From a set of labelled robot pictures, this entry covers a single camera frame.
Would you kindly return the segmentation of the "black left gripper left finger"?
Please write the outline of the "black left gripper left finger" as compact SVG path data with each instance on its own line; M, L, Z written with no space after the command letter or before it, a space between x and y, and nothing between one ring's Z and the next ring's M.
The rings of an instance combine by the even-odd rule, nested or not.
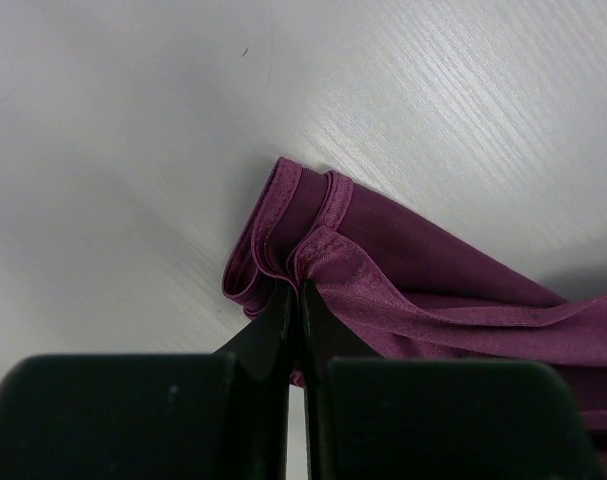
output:
M229 377L218 479L283 479L286 472L294 292L279 283L266 308L218 352Z

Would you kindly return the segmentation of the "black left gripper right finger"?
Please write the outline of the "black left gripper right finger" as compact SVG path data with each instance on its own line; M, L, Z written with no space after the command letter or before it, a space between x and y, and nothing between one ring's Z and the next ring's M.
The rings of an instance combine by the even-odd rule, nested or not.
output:
M381 355L330 311L310 281L301 285L299 318L308 473L311 479L334 479L335 438L326 385L328 365L338 358L379 359Z

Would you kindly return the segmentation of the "purple satin napkin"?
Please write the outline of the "purple satin napkin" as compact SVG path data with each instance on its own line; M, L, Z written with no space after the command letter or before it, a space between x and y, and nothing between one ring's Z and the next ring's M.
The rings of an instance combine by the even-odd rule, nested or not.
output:
M607 451L607 295L566 300L349 177L285 158L228 260L222 289L255 318L279 281L313 283L329 310L387 358L552 366Z

